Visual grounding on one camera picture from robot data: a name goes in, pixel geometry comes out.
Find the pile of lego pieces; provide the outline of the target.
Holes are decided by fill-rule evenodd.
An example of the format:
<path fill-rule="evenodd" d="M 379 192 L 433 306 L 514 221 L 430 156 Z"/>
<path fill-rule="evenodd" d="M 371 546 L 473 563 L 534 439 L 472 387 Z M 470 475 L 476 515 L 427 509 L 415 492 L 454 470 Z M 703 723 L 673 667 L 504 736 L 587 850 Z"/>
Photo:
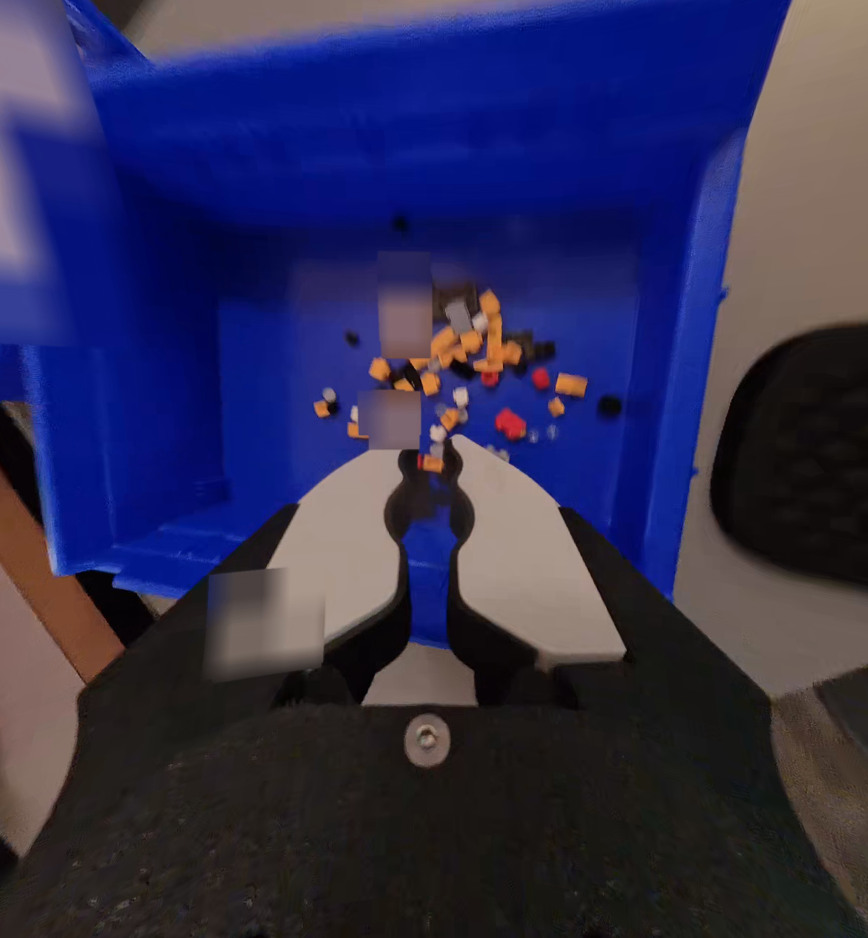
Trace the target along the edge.
<path fill-rule="evenodd" d="M 471 311 L 470 324 L 434 323 L 434 351 L 412 361 L 423 426 L 411 446 L 431 444 L 428 424 L 445 411 L 466 411 L 451 432 L 507 448 L 559 499 L 565 489 L 603 499 L 628 465 L 621 409 L 639 311 L 635 278 L 604 263 L 578 278 L 507 278 L 475 300 L 486 311 Z M 287 392 L 296 397 L 285 444 L 302 488 L 366 449 L 347 429 L 359 392 L 396 384 L 405 397 L 412 384 L 402 359 L 374 364 L 382 354 L 371 277 L 302 280 L 294 303 Z"/>

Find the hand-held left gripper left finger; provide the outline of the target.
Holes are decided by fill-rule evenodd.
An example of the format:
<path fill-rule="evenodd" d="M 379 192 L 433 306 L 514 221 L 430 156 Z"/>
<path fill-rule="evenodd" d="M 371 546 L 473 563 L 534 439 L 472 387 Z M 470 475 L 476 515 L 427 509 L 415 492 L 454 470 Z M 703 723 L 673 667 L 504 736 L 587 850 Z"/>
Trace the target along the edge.
<path fill-rule="evenodd" d="M 385 509 L 403 481 L 399 453 L 370 449 L 304 495 L 269 561 L 323 608 L 330 650 L 396 602 L 401 546 Z"/>

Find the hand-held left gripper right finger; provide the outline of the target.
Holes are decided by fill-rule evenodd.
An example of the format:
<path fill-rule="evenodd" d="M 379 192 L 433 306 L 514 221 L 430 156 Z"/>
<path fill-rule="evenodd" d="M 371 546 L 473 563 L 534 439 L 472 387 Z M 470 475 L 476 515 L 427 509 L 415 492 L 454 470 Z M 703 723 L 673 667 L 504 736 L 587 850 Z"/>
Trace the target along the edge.
<path fill-rule="evenodd" d="M 469 667 L 619 662 L 627 648 L 557 501 L 464 435 L 451 524 L 447 633 Z"/>

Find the black dimpled pad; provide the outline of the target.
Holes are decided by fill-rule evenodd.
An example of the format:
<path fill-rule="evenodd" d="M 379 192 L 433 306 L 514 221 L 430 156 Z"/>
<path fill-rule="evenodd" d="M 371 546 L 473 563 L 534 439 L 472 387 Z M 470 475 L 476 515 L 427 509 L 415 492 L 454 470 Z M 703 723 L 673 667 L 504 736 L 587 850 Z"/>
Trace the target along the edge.
<path fill-rule="evenodd" d="M 800 334 L 737 386 L 710 507 L 765 562 L 868 588 L 868 322 Z"/>

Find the brown board edge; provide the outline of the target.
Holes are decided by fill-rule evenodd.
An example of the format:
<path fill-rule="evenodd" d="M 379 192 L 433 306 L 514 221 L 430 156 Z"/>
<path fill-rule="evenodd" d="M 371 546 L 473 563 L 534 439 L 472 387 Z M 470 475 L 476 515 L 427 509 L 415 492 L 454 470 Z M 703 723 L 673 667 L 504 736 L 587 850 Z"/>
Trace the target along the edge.
<path fill-rule="evenodd" d="M 0 565 L 85 685 L 123 643 L 75 577 L 58 577 L 36 522 L 0 468 Z"/>

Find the blue bin with lego pieces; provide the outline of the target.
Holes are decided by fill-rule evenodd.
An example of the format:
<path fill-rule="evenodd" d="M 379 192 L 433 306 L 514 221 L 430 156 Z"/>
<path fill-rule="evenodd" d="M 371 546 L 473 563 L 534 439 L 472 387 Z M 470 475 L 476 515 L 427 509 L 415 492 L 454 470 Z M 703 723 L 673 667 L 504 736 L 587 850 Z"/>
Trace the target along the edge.
<path fill-rule="evenodd" d="M 377 259 L 587 376 L 521 468 L 673 597 L 745 138 L 788 2 L 576 2 L 150 58 L 0 2 L 0 402 L 51 568 L 178 597 L 360 454 Z"/>

